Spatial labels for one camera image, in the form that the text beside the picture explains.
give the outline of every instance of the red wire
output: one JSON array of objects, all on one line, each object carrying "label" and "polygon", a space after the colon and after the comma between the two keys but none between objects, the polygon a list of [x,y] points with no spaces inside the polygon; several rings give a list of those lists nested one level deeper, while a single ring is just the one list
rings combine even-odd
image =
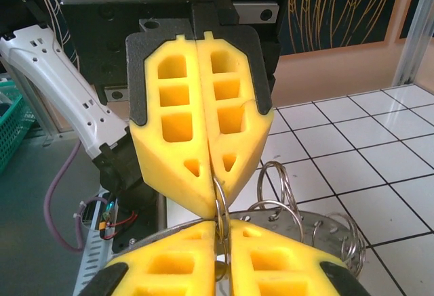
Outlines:
[{"label": "red wire", "polygon": [[[134,214],[134,212],[133,212],[133,215],[132,215],[132,216],[134,216],[133,219],[131,219],[131,217],[130,217],[130,218],[126,219],[126,220],[121,221],[120,223],[116,223],[116,225],[118,225],[118,224],[122,224],[122,223],[125,223],[125,222],[127,222],[128,220],[130,220],[130,219],[131,219],[130,224],[134,223],[134,222],[136,221],[137,217],[138,217],[138,214]],[[112,239],[113,237],[115,237],[115,236],[117,235],[117,233],[119,233],[119,232],[120,232],[120,231],[117,231],[116,233],[113,233],[113,234],[111,234],[111,235],[104,236],[102,239],[103,239],[103,240],[110,240],[110,239]]]},{"label": "red wire", "polygon": [[122,225],[122,224],[127,223],[130,220],[132,220],[134,216],[135,216],[135,213],[133,211],[132,214],[131,214],[131,216],[130,216],[130,218],[127,218],[127,219],[125,219],[123,221],[120,221],[119,223],[116,223],[116,224],[107,224],[107,226],[108,227],[115,227],[115,226],[118,226],[118,225]]}]

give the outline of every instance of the wall poster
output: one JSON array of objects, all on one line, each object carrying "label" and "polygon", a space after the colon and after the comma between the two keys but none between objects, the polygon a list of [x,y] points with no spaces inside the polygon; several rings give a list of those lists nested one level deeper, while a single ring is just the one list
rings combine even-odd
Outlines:
[{"label": "wall poster", "polygon": [[407,16],[402,24],[401,33],[399,35],[400,39],[406,39],[408,36],[408,31],[412,25],[414,14],[416,13],[416,8],[418,7],[419,0],[410,0],[407,9]]},{"label": "wall poster", "polygon": [[395,0],[289,0],[282,54],[383,42]]}]

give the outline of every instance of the yellow foam gripper pad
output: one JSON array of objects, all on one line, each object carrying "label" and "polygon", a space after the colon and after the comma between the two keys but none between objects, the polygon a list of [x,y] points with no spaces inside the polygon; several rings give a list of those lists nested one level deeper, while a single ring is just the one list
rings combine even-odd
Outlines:
[{"label": "yellow foam gripper pad", "polygon": [[109,262],[128,266],[113,296],[214,296],[215,227],[203,221]]},{"label": "yellow foam gripper pad", "polygon": [[130,130],[144,181],[213,218],[212,171],[231,204],[258,166],[273,111],[258,111],[246,54],[210,32],[166,41],[143,66],[147,122]]},{"label": "yellow foam gripper pad", "polygon": [[346,270],[337,257],[245,221],[231,228],[233,296],[340,296],[320,266]]}]

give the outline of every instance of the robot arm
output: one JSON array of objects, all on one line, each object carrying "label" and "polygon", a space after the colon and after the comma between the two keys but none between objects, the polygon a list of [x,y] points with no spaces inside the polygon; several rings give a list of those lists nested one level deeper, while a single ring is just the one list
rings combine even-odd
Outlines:
[{"label": "robot arm", "polygon": [[50,28],[30,26],[0,39],[0,54],[29,78],[71,124],[93,159],[103,144],[127,135],[127,123],[103,106],[93,89],[61,50]]},{"label": "robot arm", "polygon": [[103,106],[48,27],[32,25],[0,37],[0,54],[21,71],[71,124],[100,170],[100,183],[134,208],[152,190],[143,182],[128,124]]}]

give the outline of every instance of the gray floor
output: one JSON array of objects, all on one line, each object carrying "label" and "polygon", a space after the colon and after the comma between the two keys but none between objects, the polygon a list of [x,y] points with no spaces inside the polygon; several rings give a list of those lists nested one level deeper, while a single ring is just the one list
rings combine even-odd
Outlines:
[{"label": "gray floor", "polygon": [[[43,219],[47,187],[76,141],[62,138],[48,147],[42,142],[25,141],[0,175],[2,295],[72,295],[77,277],[81,255],[56,244]],[[52,200],[55,223],[74,245],[73,213],[98,185],[98,170],[81,149]]]}]

